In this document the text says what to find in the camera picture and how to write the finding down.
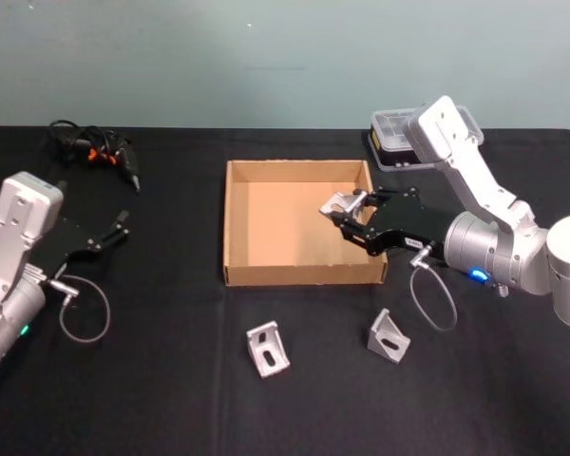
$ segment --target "teal wall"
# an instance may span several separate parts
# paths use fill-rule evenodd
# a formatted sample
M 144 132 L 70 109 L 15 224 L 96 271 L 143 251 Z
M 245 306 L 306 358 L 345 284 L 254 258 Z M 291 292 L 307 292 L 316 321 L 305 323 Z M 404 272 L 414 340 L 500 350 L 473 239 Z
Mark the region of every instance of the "teal wall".
M 570 0 L 0 0 L 0 124 L 570 128 Z

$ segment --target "bracket hole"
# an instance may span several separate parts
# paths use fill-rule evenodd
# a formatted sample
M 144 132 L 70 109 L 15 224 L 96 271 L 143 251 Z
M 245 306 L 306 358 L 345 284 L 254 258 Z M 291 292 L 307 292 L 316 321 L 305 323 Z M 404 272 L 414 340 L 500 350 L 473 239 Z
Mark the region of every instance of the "bracket hole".
M 268 365 L 272 368 L 276 365 L 276 361 L 273 358 L 273 355 L 269 352 L 269 351 L 265 351 L 262 353 L 262 355 L 264 356 L 264 359 L 266 360 L 266 362 L 268 363 Z
M 399 346 L 396 344 L 393 344 L 388 339 L 380 339 L 380 342 L 382 342 L 382 345 L 384 345 L 385 347 L 389 347 L 392 350 L 399 350 Z

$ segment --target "clear plastic lid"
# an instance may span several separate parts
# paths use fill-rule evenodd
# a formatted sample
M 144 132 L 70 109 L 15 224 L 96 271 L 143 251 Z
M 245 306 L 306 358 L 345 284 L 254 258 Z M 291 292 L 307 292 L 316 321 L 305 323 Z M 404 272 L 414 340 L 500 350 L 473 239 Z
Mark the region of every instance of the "clear plastic lid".
M 484 133 L 465 106 L 456 106 L 463 117 L 468 131 L 477 138 L 477 143 L 484 143 Z M 403 121 L 411 117 L 416 108 L 376 111 L 371 115 L 371 126 L 378 136 L 380 145 L 389 152 L 412 150 L 406 135 L 403 134 Z

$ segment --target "black table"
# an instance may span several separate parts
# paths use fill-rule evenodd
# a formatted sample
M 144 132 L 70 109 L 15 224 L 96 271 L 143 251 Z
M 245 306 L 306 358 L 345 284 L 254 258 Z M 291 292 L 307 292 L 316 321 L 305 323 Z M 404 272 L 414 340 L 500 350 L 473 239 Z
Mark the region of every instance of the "black table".
M 123 248 L 71 270 L 108 293 L 107 337 L 66 339 L 54 296 L 0 366 L 0 454 L 570 454 L 570 329 L 549 296 L 499 299 L 442 270 L 460 321 L 438 334 L 411 303 L 408 253 L 390 256 L 384 286 L 225 288 L 226 161 L 366 158 L 358 130 L 128 133 L 138 197 L 110 170 L 41 166 L 42 129 L 0 128 L 0 181 L 21 169 L 66 179 L 62 213 L 91 229 L 132 214 Z M 496 179 L 540 225 L 570 214 L 570 131 L 485 136 Z M 414 184 L 428 204 L 460 210 L 440 175 L 372 173 L 375 185 Z M 420 283 L 446 321 L 436 285 Z M 399 366 L 365 348 L 383 307 L 412 340 Z M 272 319 L 292 366 L 261 380 L 244 333 Z

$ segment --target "open cardboard box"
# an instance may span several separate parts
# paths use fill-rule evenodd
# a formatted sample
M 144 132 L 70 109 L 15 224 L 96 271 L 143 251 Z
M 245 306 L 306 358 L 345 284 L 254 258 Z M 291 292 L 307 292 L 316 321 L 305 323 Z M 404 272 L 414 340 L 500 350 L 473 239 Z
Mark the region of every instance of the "open cardboard box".
M 369 256 L 319 213 L 335 192 L 355 188 L 372 190 L 366 161 L 228 161 L 226 284 L 384 282 L 386 255 Z

